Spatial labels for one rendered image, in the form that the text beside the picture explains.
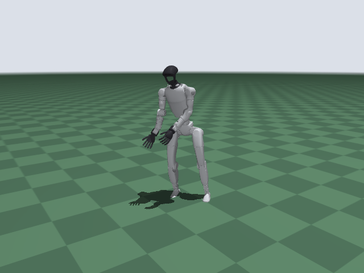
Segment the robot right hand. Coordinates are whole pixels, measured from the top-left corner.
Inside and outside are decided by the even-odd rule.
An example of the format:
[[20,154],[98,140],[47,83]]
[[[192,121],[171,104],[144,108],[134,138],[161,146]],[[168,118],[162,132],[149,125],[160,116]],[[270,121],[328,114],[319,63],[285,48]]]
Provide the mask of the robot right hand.
[[[154,129],[153,129],[154,130]],[[147,137],[145,137],[145,138],[143,138],[142,140],[145,140],[145,139],[147,139],[144,143],[143,143],[143,145],[145,145],[145,143],[146,143],[146,145],[145,145],[145,147],[148,145],[148,143],[149,143],[149,145],[148,145],[148,147],[147,148],[149,148],[149,146],[150,146],[150,144],[151,144],[151,146],[150,146],[150,149],[151,149],[151,147],[152,147],[152,145],[153,145],[153,143],[154,143],[154,141],[155,141],[155,137],[158,135],[158,133],[159,133],[159,131],[158,131],[158,133],[157,134],[154,134],[153,133],[153,130],[152,130],[152,132],[151,132],[151,134],[150,135],[148,135]]]

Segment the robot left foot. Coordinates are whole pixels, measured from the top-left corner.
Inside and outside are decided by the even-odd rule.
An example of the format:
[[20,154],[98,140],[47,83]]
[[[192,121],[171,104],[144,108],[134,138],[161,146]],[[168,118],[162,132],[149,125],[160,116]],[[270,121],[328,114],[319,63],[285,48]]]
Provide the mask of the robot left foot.
[[210,193],[209,194],[208,193],[204,194],[204,198],[203,198],[202,201],[203,202],[209,202],[210,201]]

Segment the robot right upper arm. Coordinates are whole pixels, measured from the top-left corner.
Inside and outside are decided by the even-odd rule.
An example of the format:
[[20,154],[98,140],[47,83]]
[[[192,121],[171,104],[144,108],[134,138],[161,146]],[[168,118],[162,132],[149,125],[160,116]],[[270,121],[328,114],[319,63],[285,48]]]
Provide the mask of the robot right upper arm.
[[166,106],[166,96],[164,94],[165,88],[161,88],[158,91],[158,95],[159,95],[159,109],[158,109],[158,116],[162,116],[164,117],[166,115],[166,110],[165,110],[165,106]]

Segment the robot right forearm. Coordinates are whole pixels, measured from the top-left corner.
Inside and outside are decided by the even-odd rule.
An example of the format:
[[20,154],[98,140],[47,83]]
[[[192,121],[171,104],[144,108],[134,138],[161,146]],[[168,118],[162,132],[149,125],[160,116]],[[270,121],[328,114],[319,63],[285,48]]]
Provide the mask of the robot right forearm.
[[156,125],[155,125],[155,128],[153,130],[154,134],[157,134],[158,131],[162,128],[163,120],[164,120],[164,118],[162,116],[158,116],[158,112],[157,112]]

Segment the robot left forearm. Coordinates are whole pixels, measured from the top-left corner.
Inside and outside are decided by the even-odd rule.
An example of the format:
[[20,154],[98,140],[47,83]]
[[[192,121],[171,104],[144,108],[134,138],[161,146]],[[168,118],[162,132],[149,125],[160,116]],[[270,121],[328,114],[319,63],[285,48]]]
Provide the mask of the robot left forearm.
[[177,122],[174,123],[174,127],[172,129],[174,129],[174,131],[177,131],[178,129],[180,129],[181,126],[184,124],[184,122],[186,122],[190,116],[191,116],[191,111],[186,110],[184,112],[184,114],[180,116],[180,118],[177,120]]

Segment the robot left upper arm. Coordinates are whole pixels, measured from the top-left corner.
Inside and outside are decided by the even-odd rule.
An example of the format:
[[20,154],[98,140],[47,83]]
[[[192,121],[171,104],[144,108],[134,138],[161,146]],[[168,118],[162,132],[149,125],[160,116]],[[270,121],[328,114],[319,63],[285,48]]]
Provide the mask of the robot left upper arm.
[[186,110],[190,110],[191,111],[191,115],[192,115],[192,112],[193,112],[193,102],[194,102],[194,97],[195,97],[195,94],[196,94],[196,90],[193,87],[185,86],[184,87],[184,91],[185,91],[185,94],[187,95],[187,97],[186,97],[187,108],[183,110],[183,114],[184,114],[184,112]]

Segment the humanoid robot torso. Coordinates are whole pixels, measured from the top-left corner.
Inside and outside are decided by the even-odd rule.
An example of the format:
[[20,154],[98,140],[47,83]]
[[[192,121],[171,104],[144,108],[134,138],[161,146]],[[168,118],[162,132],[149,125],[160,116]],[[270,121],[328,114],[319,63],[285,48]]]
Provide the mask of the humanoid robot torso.
[[[187,95],[185,94],[184,91],[184,87],[187,85],[177,84],[175,86],[179,87],[177,87],[176,89],[171,89],[170,86],[172,85],[167,84],[164,94],[166,96],[171,111],[173,112],[176,118],[180,118],[180,116],[183,115],[183,110],[187,108],[186,104]],[[193,122],[188,119],[179,129],[179,135],[183,136],[192,135],[192,127],[193,127]]]

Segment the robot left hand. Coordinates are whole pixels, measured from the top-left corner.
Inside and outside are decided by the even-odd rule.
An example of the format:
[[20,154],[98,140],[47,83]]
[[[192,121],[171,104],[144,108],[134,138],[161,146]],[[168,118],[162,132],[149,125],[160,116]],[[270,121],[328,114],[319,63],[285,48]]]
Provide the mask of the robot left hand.
[[[162,144],[164,144],[164,145],[167,145],[169,142],[170,142],[170,140],[172,139],[172,137],[173,137],[173,134],[175,133],[175,131],[174,131],[174,129],[172,129],[174,127],[174,125],[172,125],[170,128],[169,128],[169,130],[168,131],[165,131],[165,132],[163,132],[163,133],[160,133],[161,135],[162,134],[165,134],[165,136],[163,136],[162,138],[160,138],[159,140],[161,140],[161,139],[163,139],[161,142],[163,142]],[[166,141],[165,141],[166,140]],[[165,141],[165,142],[164,142]],[[161,143],[160,142],[160,143]],[[165,144],[166,143],[166,144]]]

